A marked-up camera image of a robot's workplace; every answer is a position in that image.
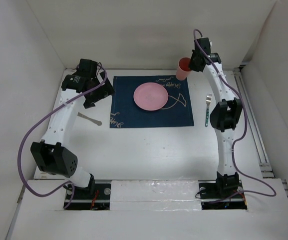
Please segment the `dark blue cloth placemat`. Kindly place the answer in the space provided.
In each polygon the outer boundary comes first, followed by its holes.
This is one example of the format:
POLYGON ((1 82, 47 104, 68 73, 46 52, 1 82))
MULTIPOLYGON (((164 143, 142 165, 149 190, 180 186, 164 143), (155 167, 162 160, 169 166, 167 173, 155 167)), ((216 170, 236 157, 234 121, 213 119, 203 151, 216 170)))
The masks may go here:
POLYGON ((194 125, 188 81, 174 75, 115 76, 110 128, 173 128, 194 125), (156 83, 167 91, 167 102, 160 109, 140 108, 134 100, 135 90, 142 84, 156 83))

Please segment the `pink plastic cup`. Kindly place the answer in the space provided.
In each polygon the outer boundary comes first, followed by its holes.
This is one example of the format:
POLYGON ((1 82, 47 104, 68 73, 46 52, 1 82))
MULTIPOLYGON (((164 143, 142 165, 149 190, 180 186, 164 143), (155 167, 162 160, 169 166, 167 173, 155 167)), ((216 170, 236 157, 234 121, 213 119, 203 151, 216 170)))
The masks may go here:
POLYGON ((176 75, 175 75, 177 80, 183 81, 190 74, 191 70, 189 69, 189 63, 190 63, 190 58, 188 57, 183 57, 179 59, 177 70, 176 70, 176 75))

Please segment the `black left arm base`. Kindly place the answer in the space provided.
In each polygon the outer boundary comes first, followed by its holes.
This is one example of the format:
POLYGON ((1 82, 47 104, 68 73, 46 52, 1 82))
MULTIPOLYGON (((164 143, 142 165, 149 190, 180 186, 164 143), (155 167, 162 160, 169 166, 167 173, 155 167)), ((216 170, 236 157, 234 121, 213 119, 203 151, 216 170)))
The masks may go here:
POLYGON ((108 211, 110 210, 111 180, 95 180, 91 176, 86 188, 76 187, 72 191, 72 185, 65 186, 65 200, 63 207, 69 211, 108 211))

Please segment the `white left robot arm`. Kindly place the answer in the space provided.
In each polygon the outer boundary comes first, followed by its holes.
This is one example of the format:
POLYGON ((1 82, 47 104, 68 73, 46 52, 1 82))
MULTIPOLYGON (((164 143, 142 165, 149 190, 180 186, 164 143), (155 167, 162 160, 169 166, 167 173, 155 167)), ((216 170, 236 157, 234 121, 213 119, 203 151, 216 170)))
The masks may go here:
POLYGON ((66 75, 62 81, 47 131, 39 142, 33 142, 30 147, 40 171, 71 181, 84 198, 95 194, 95 185, 91 183, 93 176, 78 165, 76 154, 68 148, 70 133, 82 108, 92 108, 96 102, 113 93, 102 64, 82 58, 76 72, 66 75))

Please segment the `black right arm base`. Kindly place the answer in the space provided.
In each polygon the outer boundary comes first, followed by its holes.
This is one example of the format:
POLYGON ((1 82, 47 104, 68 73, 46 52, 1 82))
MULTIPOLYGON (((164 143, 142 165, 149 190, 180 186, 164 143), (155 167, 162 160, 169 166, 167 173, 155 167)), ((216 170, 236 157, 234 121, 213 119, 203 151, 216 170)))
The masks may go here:
POLYGON ((195 198, 201 201, 202 210, 247 210, 246 198, 241 191, 242 183, 238 173, 217 174, 216 180, 198 181, 195 198))

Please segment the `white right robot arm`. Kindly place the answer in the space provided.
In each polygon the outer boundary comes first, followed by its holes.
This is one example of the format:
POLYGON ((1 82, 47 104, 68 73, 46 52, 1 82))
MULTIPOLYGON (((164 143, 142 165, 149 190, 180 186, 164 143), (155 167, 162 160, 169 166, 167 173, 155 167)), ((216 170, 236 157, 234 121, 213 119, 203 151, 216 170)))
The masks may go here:
POLYGON ((242 102, 228 87, 221 59, 217 53, 211 53, 207 37, 196 40, 189 69, 202 72, 214 94, 216 106, 210 113, 210 124, 216 133, 219 154, 215 191, 217 195, 226 197, 239 185, 239 176, 232 160, 232 144, 243 109, 242 102))

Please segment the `pink plastic plate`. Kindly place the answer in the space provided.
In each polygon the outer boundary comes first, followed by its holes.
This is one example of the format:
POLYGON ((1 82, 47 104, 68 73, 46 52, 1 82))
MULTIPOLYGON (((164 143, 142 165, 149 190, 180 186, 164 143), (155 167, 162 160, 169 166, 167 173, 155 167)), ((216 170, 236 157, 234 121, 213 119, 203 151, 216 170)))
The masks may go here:
POLYGON ((136 88, 133 99, 139 108, 145 111, 156 111, 167 103, 168 92, 158 83, 147 82, 136 88))

